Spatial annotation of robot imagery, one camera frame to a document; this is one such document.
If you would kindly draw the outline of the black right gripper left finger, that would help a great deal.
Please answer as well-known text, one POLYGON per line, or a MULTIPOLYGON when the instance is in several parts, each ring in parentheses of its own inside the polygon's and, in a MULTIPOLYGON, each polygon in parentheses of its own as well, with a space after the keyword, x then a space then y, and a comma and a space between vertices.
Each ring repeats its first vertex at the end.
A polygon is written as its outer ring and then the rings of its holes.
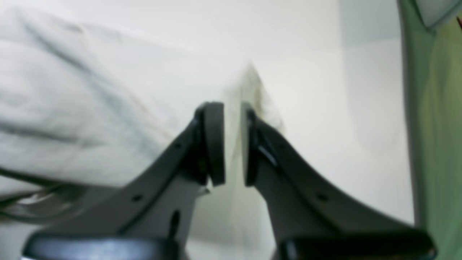
POLYGON ((183 260, 195 201, 226 182, 224 104, 206 102, 138 178, 29 237, 23 260, 183 260))

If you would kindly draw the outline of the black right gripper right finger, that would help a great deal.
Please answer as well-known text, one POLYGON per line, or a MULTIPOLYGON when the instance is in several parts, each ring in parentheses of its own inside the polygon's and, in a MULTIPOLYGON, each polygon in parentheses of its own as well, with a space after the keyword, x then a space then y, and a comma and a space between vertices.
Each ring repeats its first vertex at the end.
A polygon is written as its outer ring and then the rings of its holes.
POLYGON ((245 184, 267 204, 276 260, 433 260, 427 232, 341 191, 249 103, 241 104, 245 184))

